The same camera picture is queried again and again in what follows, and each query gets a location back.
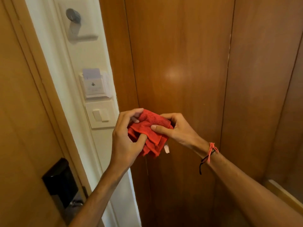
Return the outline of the wooden wardrobe door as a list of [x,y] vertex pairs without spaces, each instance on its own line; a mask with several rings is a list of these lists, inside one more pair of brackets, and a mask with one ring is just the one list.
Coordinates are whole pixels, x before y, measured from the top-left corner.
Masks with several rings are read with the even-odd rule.
[[[235,0],[125,0],[139,107],[181,113],[219,145]],[[201,157],[168,141],[146,157],[155,226],[211,226],[215,179]]]
[[303,0],[235,0],[220,153],[267,169],[303,32]]

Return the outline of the white thermostat panel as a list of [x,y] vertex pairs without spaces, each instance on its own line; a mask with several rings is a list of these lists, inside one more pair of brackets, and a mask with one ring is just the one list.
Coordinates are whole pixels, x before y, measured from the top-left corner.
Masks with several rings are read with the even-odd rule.
[[68,41],[77,43],[98,39],[93,0],[58,0],[58,7]]

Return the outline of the red microfiber cloth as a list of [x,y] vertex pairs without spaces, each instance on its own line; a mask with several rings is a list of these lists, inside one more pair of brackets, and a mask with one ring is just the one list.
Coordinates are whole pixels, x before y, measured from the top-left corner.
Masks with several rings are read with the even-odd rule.
[[159,125],[168,129],[173,129],[171,121],[146,109],[144,109],[140,114],[138,120],[138,123],[132,123],[128,127],[128,137],[131,139],[131,141],[137,142],[139,136],[141,134],[145,134],[147,136],[147,140],[140,155],[150,155],[154,158],[158,157],[161,150],[164,148],[168,137],[154,132],[151,129],[151,126]]

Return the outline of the person's left forearm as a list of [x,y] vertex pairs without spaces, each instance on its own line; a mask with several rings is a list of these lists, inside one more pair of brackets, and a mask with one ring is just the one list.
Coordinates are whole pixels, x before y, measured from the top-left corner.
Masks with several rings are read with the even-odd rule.
[[97,227],[113,192],[131,165],[132,162],[121,160],[110,163],[97,187],[68,227]]

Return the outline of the white light switch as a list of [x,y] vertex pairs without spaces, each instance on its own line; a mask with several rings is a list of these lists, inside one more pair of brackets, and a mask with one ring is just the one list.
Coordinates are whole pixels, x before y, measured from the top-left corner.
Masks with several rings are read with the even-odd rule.
[[85,103],[85,109],[92,129],[115,127],[118,113],[112,99]]

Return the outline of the person's left hand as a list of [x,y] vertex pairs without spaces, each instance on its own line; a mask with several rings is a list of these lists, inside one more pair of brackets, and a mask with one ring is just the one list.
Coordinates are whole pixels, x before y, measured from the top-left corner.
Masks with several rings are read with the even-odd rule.
[[109,166],[118,172],[125,173],[134,163],[140,152],[133,151],[133,143],[128,137],[128,126],[132,116],[138,118],[143,108],[120,112],[112,133],[112,156]]

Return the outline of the wooden entry door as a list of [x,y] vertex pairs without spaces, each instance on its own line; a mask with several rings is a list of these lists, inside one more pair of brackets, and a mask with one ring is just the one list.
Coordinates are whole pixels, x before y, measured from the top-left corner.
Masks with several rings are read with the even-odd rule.
[[43,176],[73,141],[25,0],[0,0],[0,227],[67,227]]

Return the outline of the white key card holder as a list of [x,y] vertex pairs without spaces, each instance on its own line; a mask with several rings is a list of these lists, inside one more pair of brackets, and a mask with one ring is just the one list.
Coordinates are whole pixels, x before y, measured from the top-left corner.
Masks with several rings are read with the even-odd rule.
[[112,90],[109,83],[108,73],[105,71],[101,72],[101,78],[97,80],[84,80],[82,72],[79,75],[82,93],[85,99],[90,98],[111,98]]

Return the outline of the person's right forearm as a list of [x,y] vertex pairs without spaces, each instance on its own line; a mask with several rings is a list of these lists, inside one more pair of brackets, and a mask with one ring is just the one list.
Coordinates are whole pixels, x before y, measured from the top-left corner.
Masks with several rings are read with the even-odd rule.
[[303,216],[215,151],[206,164],[254,227],[303,227]]

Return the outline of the person's right hand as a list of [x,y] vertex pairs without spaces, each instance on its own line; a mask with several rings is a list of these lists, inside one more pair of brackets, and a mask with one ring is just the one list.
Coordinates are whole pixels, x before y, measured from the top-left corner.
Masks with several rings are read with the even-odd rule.
[[176,137],[169,137],[179,144],[192,149],[200,157],[205,157],[209,151],[209,143],[200,137],[189,125],[181,113],[161,114],[162,117],[170,120],[175,126]]

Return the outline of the white key card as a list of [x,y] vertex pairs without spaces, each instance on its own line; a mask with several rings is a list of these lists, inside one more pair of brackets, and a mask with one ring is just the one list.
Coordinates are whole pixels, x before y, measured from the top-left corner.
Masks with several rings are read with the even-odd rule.
[[97,80],[101,78],[101,72],[99,68],[85,68],[82,69],[82,76],[84,80]]

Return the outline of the black electronic door lock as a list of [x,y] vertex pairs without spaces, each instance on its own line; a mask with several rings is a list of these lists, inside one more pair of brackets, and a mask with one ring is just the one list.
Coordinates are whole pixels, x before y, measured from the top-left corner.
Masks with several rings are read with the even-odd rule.
[[61,158],[42,177],[50,195],[57,195],[67,208],[78,192],[68,160]]

